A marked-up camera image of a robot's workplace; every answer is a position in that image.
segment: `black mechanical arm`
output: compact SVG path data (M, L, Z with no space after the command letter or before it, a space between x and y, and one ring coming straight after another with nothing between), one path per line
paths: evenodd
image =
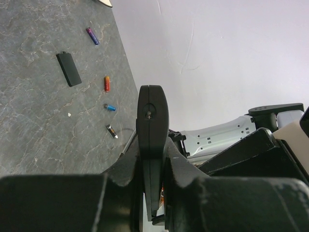
M308 231L308 174L269 130L195 167L168 137L160 86L141 87L136 126L128 151L102 174L2 178L0 231L141 232L143 193L148 220L170 232Z

